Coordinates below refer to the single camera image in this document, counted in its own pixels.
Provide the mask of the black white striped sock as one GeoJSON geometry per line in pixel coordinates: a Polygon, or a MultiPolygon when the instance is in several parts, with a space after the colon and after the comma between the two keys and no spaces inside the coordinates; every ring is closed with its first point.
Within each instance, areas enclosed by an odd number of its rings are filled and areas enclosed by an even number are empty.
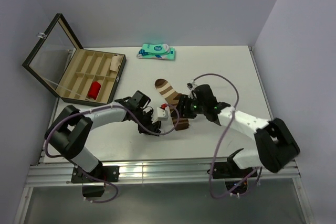
{"type": "Polygon", "coordinates": [[[157,121],[153,124],[154,133],[156,136],[161,134],[161,122],[157,121]]]}

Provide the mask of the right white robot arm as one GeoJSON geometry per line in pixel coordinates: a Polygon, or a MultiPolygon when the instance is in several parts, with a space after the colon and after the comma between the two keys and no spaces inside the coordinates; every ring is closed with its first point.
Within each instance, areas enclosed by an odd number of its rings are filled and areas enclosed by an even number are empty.
{"type": "Polygon", "coordinates": [[[242,147],[224,162],[217,162],[208,173],[217,178],[243,178],[254,168],[264,167],[277,173],[300,154],[300,148],[282,119],[261,119],[217,101],[209,85],[196,87],[181,95],[177,110],[186,119],[204,115],[210,122],[227,126],[249,137],[255,147],[242,147]]]}

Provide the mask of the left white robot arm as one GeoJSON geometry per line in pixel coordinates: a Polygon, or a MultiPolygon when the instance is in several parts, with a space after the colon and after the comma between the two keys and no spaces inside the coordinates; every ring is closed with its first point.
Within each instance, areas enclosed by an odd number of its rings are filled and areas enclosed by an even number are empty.
{"type": "Polygon", "coordinates": [[[88,110],[80,110],[73,105],[65,107],[45,133],[45,153],[51,154],[51,145],[76,166],[74,180],[91,182],[117,182],[119,168],[104,167],[86,147],[89,133],[101,126],[124,121],[133,121],[140,134],[158,135],[161,122],[154,118],[154,110],[146,110],[150,98],[140,91],[132,97],[117,99],[109,104],[88,110]]]}

